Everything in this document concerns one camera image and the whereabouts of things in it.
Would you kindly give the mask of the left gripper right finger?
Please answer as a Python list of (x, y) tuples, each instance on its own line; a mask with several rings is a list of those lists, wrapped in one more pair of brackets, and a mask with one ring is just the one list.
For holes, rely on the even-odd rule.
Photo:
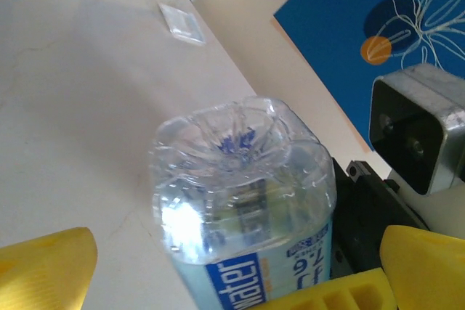
[(392, 225), (380, 258), (399, 309), (464, 308), (464, 240)]

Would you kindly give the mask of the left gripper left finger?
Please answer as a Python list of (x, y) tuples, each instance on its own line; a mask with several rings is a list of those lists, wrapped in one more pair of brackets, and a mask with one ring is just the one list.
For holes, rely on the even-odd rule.
[(1, 248), (2, 309), (81, 309), (97, 265), (86, 227)]

